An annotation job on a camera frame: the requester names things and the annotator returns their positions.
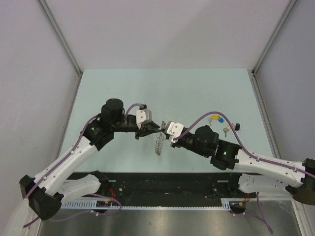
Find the metal disc with keyrings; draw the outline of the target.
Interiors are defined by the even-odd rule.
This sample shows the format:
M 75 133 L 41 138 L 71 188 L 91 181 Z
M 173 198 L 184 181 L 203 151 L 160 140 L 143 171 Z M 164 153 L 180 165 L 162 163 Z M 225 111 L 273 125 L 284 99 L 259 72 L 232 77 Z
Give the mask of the metal disc with keyrings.
M 166 126 L 166 122 L 162 121 L 161 122 L 161 127 Z M 161 151 L 162 151 L 162 146 L 163 146 L 163 141 L 165 140 L 165 135 L 163 132 L 159 132 L 156 135 L 156 144 L 155 144 L 155 154 L 160 156 Z

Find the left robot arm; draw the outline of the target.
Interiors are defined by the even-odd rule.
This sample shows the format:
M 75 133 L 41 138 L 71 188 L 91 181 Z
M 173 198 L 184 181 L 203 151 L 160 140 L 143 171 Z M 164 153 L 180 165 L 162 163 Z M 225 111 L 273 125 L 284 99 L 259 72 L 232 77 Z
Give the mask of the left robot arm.
M 98 171 L 89 174 L 87 180 L 77 181 L 72 191 L 62 184 L 83 162 L 112 141 L 116 132 L 131 132 L 139 139 L 160 131 L 160 126 L 152 120 L 151 110 L 145 104 L 136 106 L 136 114 L 130 115 L 123 101 L 108 99 L 101 112 L 87 121 L 66 153 L 34 177 L 25 175 L 20 179 L 22 197 L 29 201 L 39 219 L 52 218 L 66 200 L 93 193 L 102 197 L 108 193 L 109 180 Z

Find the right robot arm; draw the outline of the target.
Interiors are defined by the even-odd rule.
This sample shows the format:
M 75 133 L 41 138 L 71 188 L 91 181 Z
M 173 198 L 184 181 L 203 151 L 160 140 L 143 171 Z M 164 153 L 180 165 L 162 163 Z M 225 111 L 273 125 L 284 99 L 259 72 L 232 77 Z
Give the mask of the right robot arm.
M 173 148 L 185 148 L 209 158 L 220 170 L 240 173 L 238 180 L 227 185 L 232 197 L 252 192 L 287 192 L 300 203 L 315 204 L 315 162 L 312 159 L 287 161 L 260 155 L 243 145 L 221 140 L 208 125 L 190 133 L 182 124 L 171 121 L 161 131 Z

